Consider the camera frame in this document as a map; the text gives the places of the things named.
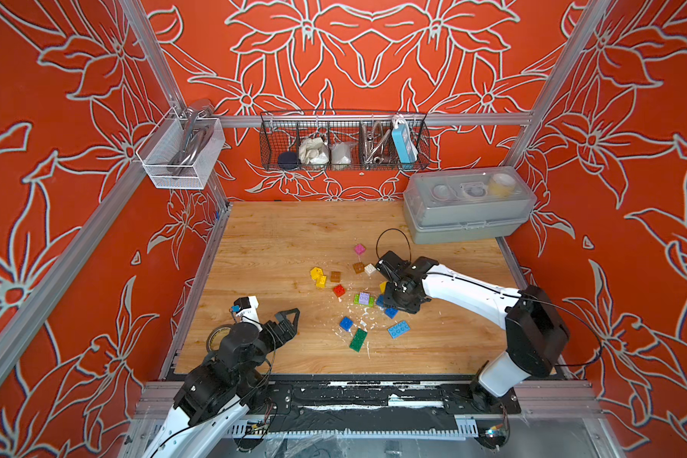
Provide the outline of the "lime green lego brick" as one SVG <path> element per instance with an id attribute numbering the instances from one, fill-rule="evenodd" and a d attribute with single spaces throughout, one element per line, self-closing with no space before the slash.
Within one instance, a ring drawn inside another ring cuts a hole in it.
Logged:
<path id="1" fill-rule="evenodd" d="M 356 294 L 356 295 L 354 296 L 354 301 L 353 301 L 353 303 L 355 303 L 355 305 L 360 305 L 360 303 L 358 303 L 358 299 L 359 299 L 358 295 L 359 295 L 359 294 L 360 294 L 360 293 L 358 293 L 358 294 Z M 376 300 L 373 299 L 373 298 L 371 297 L 371 295 L 370 295 L 370 303 L 369 303 L 369 305 L 361 305 L 361 306 L 364 306 L 364 307 L 373 307 L 373 306 L 375 305 L 375 303 L 376 303 Z"/>

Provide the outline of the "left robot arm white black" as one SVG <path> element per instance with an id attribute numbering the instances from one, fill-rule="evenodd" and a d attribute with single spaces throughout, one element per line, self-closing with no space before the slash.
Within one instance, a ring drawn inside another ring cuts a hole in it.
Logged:
<path id="1" fill-rule="evenodd" d="M 145 457 L 207 457 L 247 412 L 265 404 L 277 350 L 298 335 L 297 308 L 261 323 L 241 309 L 219 347 L 185 377 Z"/>

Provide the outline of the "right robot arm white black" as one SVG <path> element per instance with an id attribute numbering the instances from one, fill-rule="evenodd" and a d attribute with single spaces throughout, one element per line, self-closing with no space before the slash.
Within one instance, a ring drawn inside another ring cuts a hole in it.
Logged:
<path id="1" fill-rule="evenodd" d="M 406 261 L 389 251 L 374 267 L 387 279 L 384 305 L 410 314 L 431 300 L 458 305 L 506 332 L 506 349 L 480 368 L 467 398 L 489 412 L 513 387 L 553 372 L 570 340 L 568 326 L 546 293 L 530 285 L 514 289 L 458 273 L 427 257 Z"/>

